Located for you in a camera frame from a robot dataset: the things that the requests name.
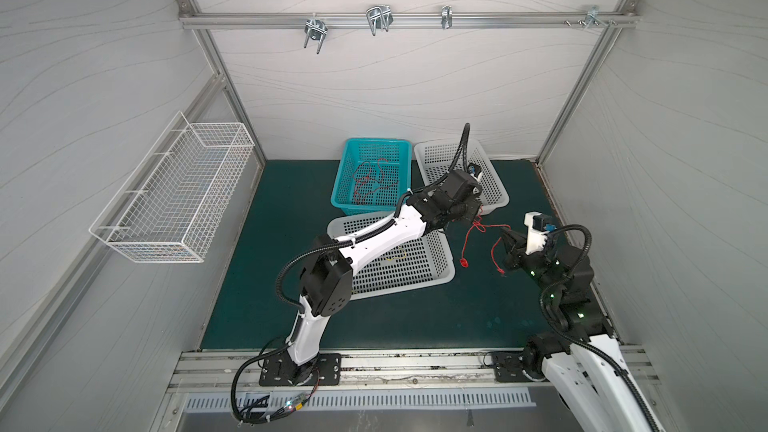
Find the black cable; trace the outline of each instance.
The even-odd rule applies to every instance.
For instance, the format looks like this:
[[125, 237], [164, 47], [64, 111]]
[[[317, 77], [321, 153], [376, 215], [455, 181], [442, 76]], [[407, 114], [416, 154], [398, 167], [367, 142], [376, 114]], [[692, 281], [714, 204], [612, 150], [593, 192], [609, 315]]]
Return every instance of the black cable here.
[[398, 218], [400, 216], [400, 209], [402, 208], [402, 204], [405, 203], [406, 197], [410, 196], [412, 193], [408, 192], [407, 190], [400, 196], [400, 198], [397, 199], [397, 206], [395, 207], [395, 215], [394, 218]]
[[648, 408], [648, 404], [646, 404], [645, 399], [643, 399], [643, 395], [640, 393], [638, 388], [635, 387], [634, 382], [632, 382], [632, 380], [630, 379], [629, 371], [627, 369], [622, 368], [616, 360], [614, 360], [611, 356], [609, 356], [603, 350], [600, 350], [600, 348], [597, 348], [590, 343], [581, 341], [578, 338], [571, 337], [570, 335], [560, 330], [560, 327], [558, 327], [558, 325], [549, 315], [549, 311], [547, 310], [547, 305], [546, 305], [547, 297], [550, 295], [551, 291], [557, 290], [559, 287], [561, 287], [562, 285], [565, 285], [566, 283], [568, 283], [568, 281], [570, 281], [574, 277], [571, 272], [581, 264], [581, 262], [587, 256], [587, 253], [589, 252], [590, 247], [592, 246], [592, 234], [585, 226], [580, 226], [578, 224], [556, 228], [555, 230], [550, 232], [548, 235], [552, 237], [556, 234], [567, 232], [569, 230], [579, 230], [582, 234], [584, 234], [584, 245], [581, 247], [581, 253], [579, 253], [578, 257], [576, 258], [576, 261], [570, 267], [568, 267], [568, 270], [565, 273], [565, 277], [563, 277], [561, 280], [557, 282], [554, 282], [548, 285], [547, 287], [544, 288], [544, 290], [542, 290], [542, 294], [539, 295], [539, 298], [538, 298], [538, 306], [542, 310], [542, 315], [544, 316], [544, 319], [546, 319], [549, 326], [552, 328], [552, 331], [554, 331], [556, 335], [559, 336], [561, 339], [567, 342], [570, 342], [571, 344], [576, 344], [581, 348], [587, 349], [591, 353], [597, 355], [601, 359], [608, 362], [608, 364], [616, 371], [616, 375], [621, 377], [622, 381], [627, 385], [629, 392], [632, 394], [635, 401], [638, 403], [638, 407], [640, 408], [640, 411], [643, 413], [643, 416], [645, 416], [645, 419], [648, 422], [650, 429], [653, 432], [660, 432], [660, 428], [656, 423], [656, 419], [651, 414], [650, 408]]
[[368, 240], [369, 238], [379, 235], [380, 233], [384, 232], [385, 230], [387, 230], [388, 228], [394, 225], [395, 225], [395, 219], [393, 218], [383, 226], [375, 230], [371, 230], [366, 234], [360, 235], [359, 237], [356, 237], [354, 242], [352, 242], [351, 240], [346, 240], [344, 242], [336, 242], [333, 244], [321, 245], [319, 247], [308, 250], [302, 254], [298, 254], [297, 256], [292, 258], [290, 262], [283, 265], [283, 268], [280, 270], [280, 273], [277, 274], [277, 278], [275, 279], [275, 293], [277, 294], [277, 298], [287, 304], [291, 304], [294, 307], [297, 307], [301, 312], [304, 312], [304, 307], [302, 306], [301, 303], [293, 300], [292, 298], [287, 297], [283, 292], [283, 282], [285, 281], [285, 277], [286, 275], [288, 275], [288, 272], [290, 272], [290, 270], [293, 268], [294, 265], [296, 265], [298, 262], [300, 262], [306, 257], [309, 257], [312, 254], [317, 254], [319, 252], [328, 252], [331, 250], [337, 250], [339, 248], [349, 247], [351, 245], [355, 245], [358, 242]]
[[451, 165], [448, 167], [448, 170], [446, 170], [446, 173], [440, 176], [440, 178], [426, 187], [439, 185], [442, 181], [446, 180], [450, 171], [456, 168], [456, 164], [458, 164], [458, 158], [462, 155], [462, 151], [464, 151], [464, 170], [467, 169], [467, 142], [469, 142], [469, 122], [464, 124], [464, 130], [462, 130], [462, 138], [458, 140], [458, 147], [456, 148], [456, 153], [453, 155], [453, 160], [451, 160]]
[[[232, 415], [235, 417], [235, 419], [238, 422], [245, 422], [246, 424], [264, 424], [267, 422], [267, 420], [264, 418], [258, 418], [258, 419], [244, 418], [240, 410], [237, 409], [237, 397], [236, 397], [237, 381], [240, 379], [240, 376], [242, 375], [243, 371], [253, 362], [257, 362], [259, 360], [272, 357], [274, 355], [282, 354], [285, 350], [288, 350], [288, 346], [289, 344], [284, 344], [283, 347], [281, 348], [270, 350], [265, 354], [258, 354], [257, 356], [252, 357], [246, 360], [245, 362], [243, 362], [240, 368], [237, 369], [237, 372], [235, 372], [235, 376], [232, 378], [232, 387], [230, 388], [230, 408], [232, 409]], [[277, 413], [275, 413], [270, 416], [270, 420], [281, 419], [281, 418], [287, 417], [288, 415], [290, 415], [290, 413], [282, 414], [282, 415], [278, 415]]]

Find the dark green mat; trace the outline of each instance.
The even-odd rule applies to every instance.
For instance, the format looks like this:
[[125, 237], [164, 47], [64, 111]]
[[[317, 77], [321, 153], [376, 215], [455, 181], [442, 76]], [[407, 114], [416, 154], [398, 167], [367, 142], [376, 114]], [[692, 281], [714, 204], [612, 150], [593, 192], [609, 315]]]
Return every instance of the dark green mat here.
[[[510, 196], [509, 204], [485, 216], [491, 224], [525, 231], [526, 212], [552, 215], [542, 184], [529, 161], [493, 163]], [[338, 161], [270, 160], [250, 208], [240, 241], [203, 339], [205, 349], [259, 349], [287, 336], [296, 310], [278, 301], [274, 279], [293, 256], [307, 250], [328, 222], [342, 216], [330, 204]], [[422, 184], [416, 162], [412, 186]], [[547, 330], [538, 311], [539, 289], [523, 273], [501, 276], [490, 250], [498, 232], [472, 231], [465, 257], [458, 260], [467, 227], [448, 227], [456, 276], [447, 284], [352, 301], [335, 314], [321, 347], [465, 348], [522, 347], [526, 337]], [[503, 247], [496, 247], [496, 260]], [[285, 282], [298, 298], [299, 267]]]

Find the white plastic basket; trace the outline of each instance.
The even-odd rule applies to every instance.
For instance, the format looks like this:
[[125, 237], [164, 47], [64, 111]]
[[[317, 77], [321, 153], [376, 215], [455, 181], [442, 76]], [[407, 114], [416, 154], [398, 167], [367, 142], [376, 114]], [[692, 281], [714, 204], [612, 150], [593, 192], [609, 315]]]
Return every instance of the white plastic basket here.
[[[184, 123], [168, 126], [91, 226], [91, 234], [134, 262], [202, 262], [254, 148], [240, 122]], [[154, 151], [174, 133], [168, 150]], [[141, 179], [140, 171], [158, 156]], [[104, 223], [110, 217], [119, 218]]]
[[[370, 226], [389, 212], [334, 218], [328, 235], [339, 237]], [[352, 280], [352, 297], [374, 297], [450, 282], [456, 274], [446, 235], [432, 231], [400, 245], [366, 265]]]
[[[456, 154], [457, 147], [458, 141], [455, 139], [421, 142], [413, 147], [418, 170], [422, 173], [425, 184], [431, 184], [446, 173], [453, 156]], [[474, 162], [482, 167], [482, 179], [480, 180], [482, 214], [489, 214], [495, 209], [509, 204], [507, 189], [504, 188], [491, 160], [485, 155], [485, 150], [483, 150], [480, 142], [475, 139], [469, 139], [467, 142], [467, 162]], [[459, 158], [456, 168], [462, 168], [461, 158]]]

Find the horizontal bar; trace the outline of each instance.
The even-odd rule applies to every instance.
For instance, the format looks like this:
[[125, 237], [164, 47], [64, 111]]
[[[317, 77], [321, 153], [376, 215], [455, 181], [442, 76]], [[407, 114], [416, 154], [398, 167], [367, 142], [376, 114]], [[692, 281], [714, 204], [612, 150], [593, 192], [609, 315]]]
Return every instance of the horizontal bar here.
[[[520, 14], [462, 14], [453, 13], [454, 29], [530, 29], [573, 27], [580, 29], [580, 20], [586, 12], [541, 12]], [[619, 12], [605, 12], [598, 19], [615, 27], [634, 27], [640, 20], [638, 15], [623, 15]], [[318, 19], [329, 29], [369, 29], [365, 14], [197, 14], [180, 17], [185, 29], [300, 29], [308, 19]], [[392, 29], [441, 29], [440, 14], [406, 13], [393, 14]], [[593, 28], [603, 28], [594, 24]]]

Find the ventilation grille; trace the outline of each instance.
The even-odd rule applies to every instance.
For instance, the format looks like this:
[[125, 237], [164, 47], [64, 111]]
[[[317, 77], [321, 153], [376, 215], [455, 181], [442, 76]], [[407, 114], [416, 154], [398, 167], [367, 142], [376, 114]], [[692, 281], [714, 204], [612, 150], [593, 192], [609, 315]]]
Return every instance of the ventilation grille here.
[[[267, 410], [282, 407], [298, 390], [281, 390], [270, 397]], [[243, 408], [262, 398], [264, 392], [240, 393], [237, 406]], [[304, 410], [463, 410], [535, 407], [528, 388], [461, 388], [419, 390], [318, 390]], [[189, 394], [184, 411], [228, 412], [227, 393]]]

